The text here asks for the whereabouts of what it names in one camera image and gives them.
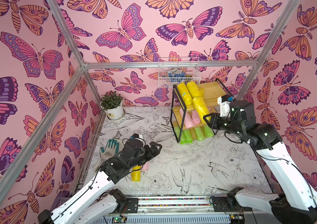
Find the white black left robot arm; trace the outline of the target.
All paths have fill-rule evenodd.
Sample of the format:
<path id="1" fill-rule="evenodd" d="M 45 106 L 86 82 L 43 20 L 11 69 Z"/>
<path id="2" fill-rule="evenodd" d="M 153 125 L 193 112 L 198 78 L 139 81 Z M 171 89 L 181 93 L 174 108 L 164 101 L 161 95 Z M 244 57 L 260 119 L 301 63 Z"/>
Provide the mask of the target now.
<path id="1" fill-rule="evenodd" d="M 44 210 L 38 216 L 40 224 L 90 224 L 93 221 L 120 209 L 125 209 L 126 197 L 115 189 L 101 202 L 97 199 L 126 177 L 134 167 L 143 166 L 158 156 L 162 145 L 146 144 L 138 134 L 125 142 L 124 147 L 113 157 L 107 159 L 94 177 L 75 195 L 56 209 Z"/>

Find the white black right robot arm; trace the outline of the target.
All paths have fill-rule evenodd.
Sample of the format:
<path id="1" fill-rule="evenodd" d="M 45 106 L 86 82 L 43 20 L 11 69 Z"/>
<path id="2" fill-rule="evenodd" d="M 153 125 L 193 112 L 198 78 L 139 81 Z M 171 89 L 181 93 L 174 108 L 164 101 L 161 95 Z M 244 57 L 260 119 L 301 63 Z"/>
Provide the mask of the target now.
<path id="1" fill-rule="evenodd" d="M 277 130 L 256 122 L 254 106 L 246 100 L 220 103 L 223 114 L 211 113 L 203 120 L 213 130 L 239 137 L 265 161 L 280 184 L 282 194 L 250 192 L 236 187 L 227 193 L 230 210 L 251 208 L 273 215 L 282 224 L 317 222 L 317 192 L 305 179 Z"/>

